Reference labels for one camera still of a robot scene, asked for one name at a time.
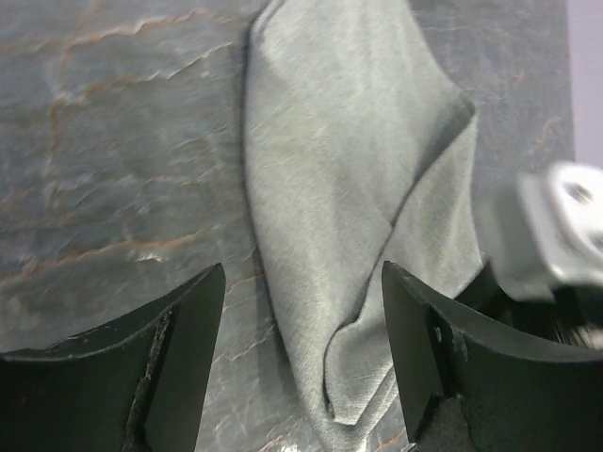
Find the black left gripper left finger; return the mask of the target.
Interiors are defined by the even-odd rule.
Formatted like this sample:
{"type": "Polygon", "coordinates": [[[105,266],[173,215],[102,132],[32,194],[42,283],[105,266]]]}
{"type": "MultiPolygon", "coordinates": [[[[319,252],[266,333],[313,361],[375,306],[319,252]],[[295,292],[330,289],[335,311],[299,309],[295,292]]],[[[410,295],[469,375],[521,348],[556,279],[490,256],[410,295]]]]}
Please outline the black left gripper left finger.
{"type": "Polygon", "coordinates": [[[43,349],[1,357],[5,451],[191,451],[225,295],[221,265],[43,349]]]}

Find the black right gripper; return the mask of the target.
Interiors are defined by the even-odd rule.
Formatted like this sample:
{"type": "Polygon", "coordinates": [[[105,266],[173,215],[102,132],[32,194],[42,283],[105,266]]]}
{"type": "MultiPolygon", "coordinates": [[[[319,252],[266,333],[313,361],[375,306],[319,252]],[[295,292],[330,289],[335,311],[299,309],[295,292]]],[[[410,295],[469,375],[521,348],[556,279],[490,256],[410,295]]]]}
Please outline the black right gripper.
{"type": "Polygon", "coordinates": [[[560,344],[602,349],[602,288],[565,286],[553,300],[517,301],[498,285],[489,264],[456,297],[463,305],[516,330],[560,344]]]}

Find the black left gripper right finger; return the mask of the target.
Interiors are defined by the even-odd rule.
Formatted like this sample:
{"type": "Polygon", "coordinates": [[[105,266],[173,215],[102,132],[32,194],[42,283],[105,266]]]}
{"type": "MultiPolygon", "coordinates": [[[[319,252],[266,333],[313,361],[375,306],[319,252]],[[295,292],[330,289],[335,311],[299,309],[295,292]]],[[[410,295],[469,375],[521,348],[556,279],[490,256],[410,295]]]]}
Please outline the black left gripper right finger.
{"type": "Polygon", "coordinates": [[[602,354],[494,318],[489,268],[450,299],[401,266],[382,271],[406,433],[418,451],[598,451],[602,354]]]}

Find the grey cloth napkin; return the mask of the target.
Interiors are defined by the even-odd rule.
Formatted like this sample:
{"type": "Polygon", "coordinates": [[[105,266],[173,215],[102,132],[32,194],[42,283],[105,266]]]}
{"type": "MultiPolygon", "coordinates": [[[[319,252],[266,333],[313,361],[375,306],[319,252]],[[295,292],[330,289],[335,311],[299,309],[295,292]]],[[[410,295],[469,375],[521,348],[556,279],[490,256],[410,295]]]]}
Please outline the grey cloth napkin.
{"type": "Polygon", "coordinates": [[[327,451],[363,451],[398,389],[381,268],[448,296],[481,264],[475,107],[405,1],[272,1],[250,34],[253,226],[301,403],[327,451]]]}

